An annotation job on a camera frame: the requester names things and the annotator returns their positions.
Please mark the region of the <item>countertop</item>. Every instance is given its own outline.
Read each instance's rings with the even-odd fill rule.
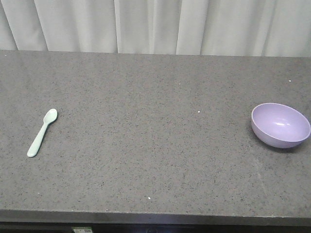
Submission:
[[[310,139],[251,129],[263,102],[310,120],[310,74],[310,58],[0,51],[0,221],[311,226]]]

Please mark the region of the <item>plastic bowl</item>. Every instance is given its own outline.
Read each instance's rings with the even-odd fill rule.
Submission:
[[[279,103],[263,103],[252,111],[252,128],[264,143],[277,148],[291,148],[311,133],[308,120],[297,110]]]

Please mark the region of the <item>plastic spoon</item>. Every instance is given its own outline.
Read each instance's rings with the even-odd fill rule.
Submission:
[[[35,137],[33,143],[31,144],[27,156],[28,157],[34,157],[41,146],[41,142],[44,136],[45,131],[47,130],[47,127],[49,124],[51,124],[53,121],[55,121],[57,118],[57,110],[56,109],[50,109],[43,118],[43,125],[38,133],[38,135]]]

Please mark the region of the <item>white curtain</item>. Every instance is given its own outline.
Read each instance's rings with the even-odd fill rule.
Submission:
[[[311,57],[311,0],[0,0],[0,49]]]

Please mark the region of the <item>bowl rim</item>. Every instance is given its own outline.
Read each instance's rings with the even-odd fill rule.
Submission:
[[[296,140],[296,141],[285,141],[285,140],[282,140],[282,139],[279,139],[279,138],[277,138],[277,137],[274,137],[274,136],[272,136],[272,135],[266,133],[265,131],[263,131],[263,130],[256,124],[256,122],[254,121],[254,111],[255,111],[258,107],[260,107],[260,106],[262,106],[262,105],[267,105],[267,104],[281,105],[281,106],[284,106],[284,107],[286,107],[286,108],[290,108],[290,109],[294,110],[295,112],[297,112],[299,115],[301,115],[301,116],[304,118],[304,120],[307,122],[308,126],[309,126],[309,132],[307,133],[307,136],[305,136],[304,138],[302,138],[302,139],[300,139],[300,140]],[[276,140],[279,140],[279,141],[281,141],[281,142],[302,142],[302,141],[306,140],[306,139],[310,136],[310,134],[311,134],[311,125],[310,125],[310,122],[308,121],[308,119],[307,119],[301,112],[297,111],[296,109],[294,109],[294,108],[292,108],[292,107],[290,107],[290,106],[287,106],[287,105],[285,105],[285,104],[281,104],[281,103],[261,103],[261,104],[257,105],[257,106],[252,110],[252,122],[253,122],[253,123],[255,124],[255,126],[256,126],[261,132],[263,132],[265,135],[268,135],[269,137],[272,137],[272,138],[274,138],[274,139],[276,139]]]

